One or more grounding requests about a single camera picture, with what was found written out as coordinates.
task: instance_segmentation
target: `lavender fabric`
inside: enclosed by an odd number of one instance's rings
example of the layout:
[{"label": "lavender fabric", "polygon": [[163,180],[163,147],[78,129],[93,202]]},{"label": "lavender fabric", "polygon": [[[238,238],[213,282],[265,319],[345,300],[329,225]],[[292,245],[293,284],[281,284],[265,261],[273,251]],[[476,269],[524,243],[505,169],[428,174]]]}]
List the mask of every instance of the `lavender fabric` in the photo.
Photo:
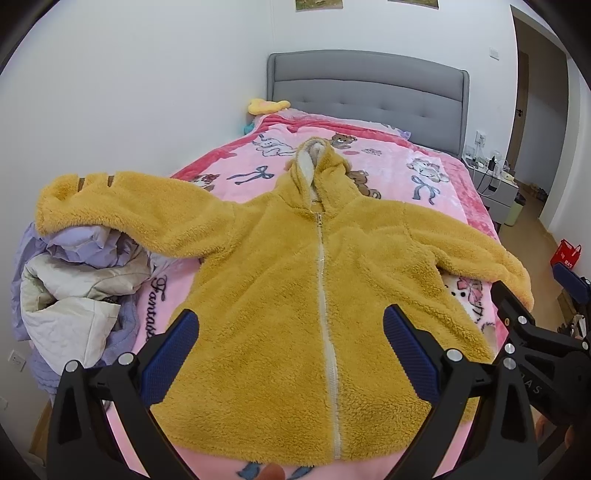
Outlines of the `lavender fabric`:
[{"label": "lavender fabric", "polygon": [[125,233],[104,226],[72,226],[42,240],[54,258],[95,268],[123,267],[137,244]]},{"label": "lavender fabric", "polygon": [[25,268],[25,264],[42,254],[47,249],[47,244],[41,240],[41,237],[35,229],[35,224],[32,223],[27,227],[25,233],[22,235],[21,243],[18,246],[17,253],[14,257],[14,276],[12,284],[10,285],[11,300],[10,306],[12,309],[12,331],[14,338],[18,341],[30,340],[25,324],[21,316],[21,276]]},{"label": "lavender fabric", "polygon": [[53,235],[41,236],[30,224],[21,238],[11,284],[12,331],[16,340],[30,340],[21,316],[21,276],[25,264],[48,251],[52,257],[95,268],[123,267],[131,259],[136,243],[124,233],[104,226],[73,226]]},{"label": "lavender fabric", "polygon": [[[96,363],[95,367],[112,365],[117,357],[125,352],[130,352],[134,347],[135,339],[139,331],[138,312],[135,308],[135,295],[127,295],[119,298],[121,309],[117,317],[115,328],[107,337],[105,351]],[[41,390],[50,395],[57,393],[57,386],[60,383],[60,376],[56,374],[39,351],[35,348],[27,361],[33,378]]]}]

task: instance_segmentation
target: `doorway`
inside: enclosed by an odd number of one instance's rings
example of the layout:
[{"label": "doorway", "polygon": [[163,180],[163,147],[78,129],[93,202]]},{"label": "doorway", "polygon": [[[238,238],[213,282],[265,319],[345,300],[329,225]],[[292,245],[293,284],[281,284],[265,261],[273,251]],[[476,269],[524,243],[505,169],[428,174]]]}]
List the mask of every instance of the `doorway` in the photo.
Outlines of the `doorway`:
[{"label": "doorway", "polygon": [[509,150],[507,151],[507,163],[509,172],[515,175],[515,164],[521,149],[521,141],[525,130],[525,117],[527,116],[527,97],[530,89],[530,58],[527,53],[517,51],[517,102],[515,104],[515,119]]},{"label": "doorway", "polygon": [[517,101],[507,162],[516,181],[545,201],[562,155],[569,111],[566,55],[514,17]]}]

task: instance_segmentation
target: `wooden floor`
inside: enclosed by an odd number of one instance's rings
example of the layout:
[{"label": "wooden floor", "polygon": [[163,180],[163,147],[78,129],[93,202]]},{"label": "wooden floor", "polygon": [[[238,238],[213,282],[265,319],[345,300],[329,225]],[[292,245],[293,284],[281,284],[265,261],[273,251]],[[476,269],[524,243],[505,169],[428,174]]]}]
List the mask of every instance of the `wooden floor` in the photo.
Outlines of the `wooden floor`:
[{"label": "wooden floor", "polygon": [[544,204],[530,195],[523,195],[527,203],[517,223],[503,225],[499,237],[503,246],[519,258],[530,273],[536,324],[556,331],[564,322],[557,301],[562,287],[554,280],[550,268],[550,258],[557,246],[538,220]]},{"label": "wooden floor", "polygon": [[45,408],[41,412],[41,417],[37,423],[29,453],[47,462],[47,437],[49,435],[49,422],[51,420],[51,402],[47,402]]}]

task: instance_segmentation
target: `power outlet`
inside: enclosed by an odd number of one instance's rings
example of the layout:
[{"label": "power outlet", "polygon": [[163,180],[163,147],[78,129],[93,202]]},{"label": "power outlet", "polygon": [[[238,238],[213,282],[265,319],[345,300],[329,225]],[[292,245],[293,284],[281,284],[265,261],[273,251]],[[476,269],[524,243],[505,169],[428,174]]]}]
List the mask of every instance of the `power outlet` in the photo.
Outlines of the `power outlet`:
[{"label": "power outlet", "polygon": [[22,369],[25,368],[27,361],[20,353],[18,353],[16,350],[13,350],[8,357],[8,363],[19,372],[22,372]]},{"label": "power outlet", "polygon": [[484,147],[484,145],[486,144],[486,133],[477,130],[475,143],[476,145],[480,145],[480,147]]}]

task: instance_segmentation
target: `jacket hood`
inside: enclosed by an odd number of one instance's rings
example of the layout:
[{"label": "jacket hood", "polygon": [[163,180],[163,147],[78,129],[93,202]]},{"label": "jacket hood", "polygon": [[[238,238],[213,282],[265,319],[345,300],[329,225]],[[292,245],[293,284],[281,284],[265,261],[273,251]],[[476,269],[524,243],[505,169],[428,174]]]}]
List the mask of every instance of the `jacket hood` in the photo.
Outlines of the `jacket hood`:
[{"label": "jacket hood", "polygon": [[300,145],[288,166],[288,173],[277,180],[275,192],[294,208],[310,210],[313,202],[319,202],[325,212],[336,213],[362,196],[346,176],[351,164],[324,138],[310,138]]}]

